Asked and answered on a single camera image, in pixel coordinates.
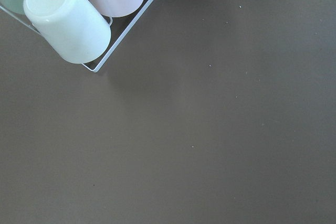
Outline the white upturned plastic cup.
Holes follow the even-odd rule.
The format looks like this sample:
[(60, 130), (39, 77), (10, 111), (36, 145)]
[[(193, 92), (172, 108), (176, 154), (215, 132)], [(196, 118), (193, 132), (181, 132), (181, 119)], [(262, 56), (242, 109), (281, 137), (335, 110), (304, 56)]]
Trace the white upturned plastic cup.
[(24, 13), (67, 62), (100, 57), (111, 40), (108, 22), (88, 0), (24, 0)]

